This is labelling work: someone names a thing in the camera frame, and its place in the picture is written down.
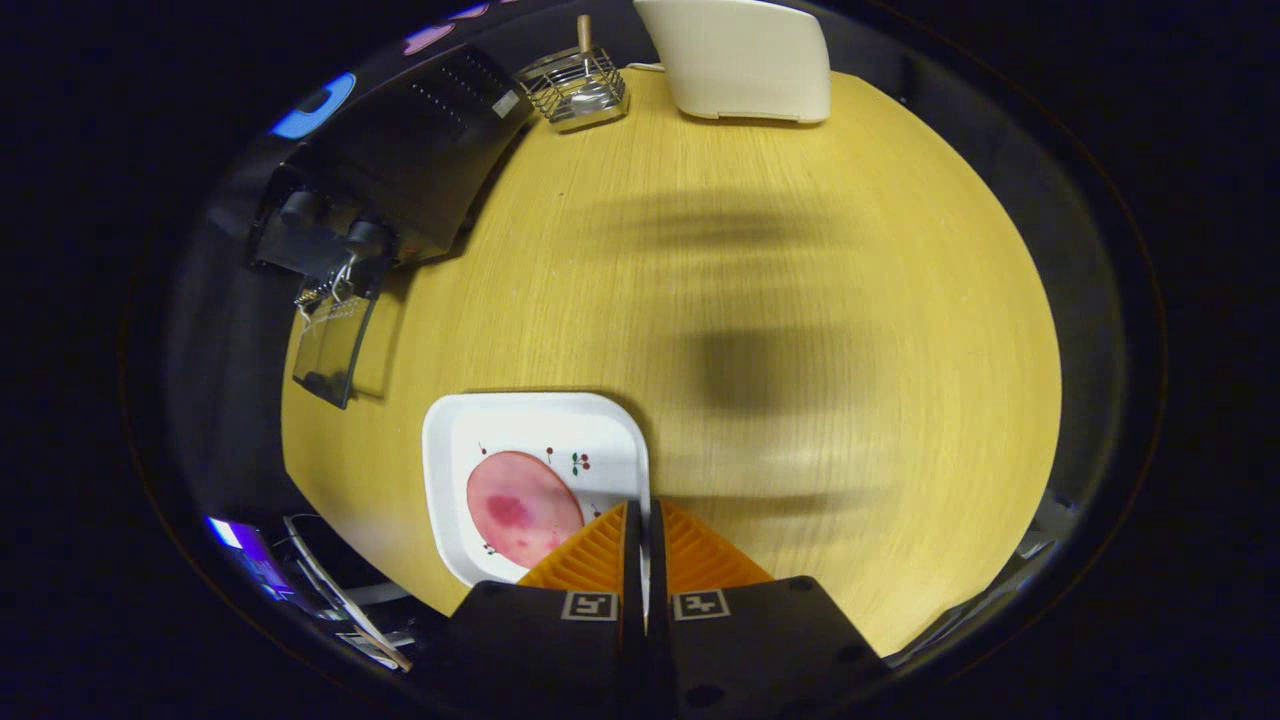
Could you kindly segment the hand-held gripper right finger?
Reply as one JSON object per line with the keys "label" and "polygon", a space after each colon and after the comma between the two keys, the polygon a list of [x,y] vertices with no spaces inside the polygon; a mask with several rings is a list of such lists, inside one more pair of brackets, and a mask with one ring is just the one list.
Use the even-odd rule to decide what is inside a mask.
{"label": "hand-held gripper right finger", "polygon": [[653,506],[646,620],[659,719],[828,719],[890,683],[888,664],[813,577],[772,577],[669,501]]}

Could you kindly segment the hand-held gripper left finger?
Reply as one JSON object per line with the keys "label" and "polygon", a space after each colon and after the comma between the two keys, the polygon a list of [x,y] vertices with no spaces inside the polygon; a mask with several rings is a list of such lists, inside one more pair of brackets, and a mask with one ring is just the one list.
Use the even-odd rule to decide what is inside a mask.
{"label": "hand-held gripper left finger", "polygon": [[522,580],[481,582],[445,625],[440,687],[466,719],[625,719],[643,683],[643,514],[628,501]]}

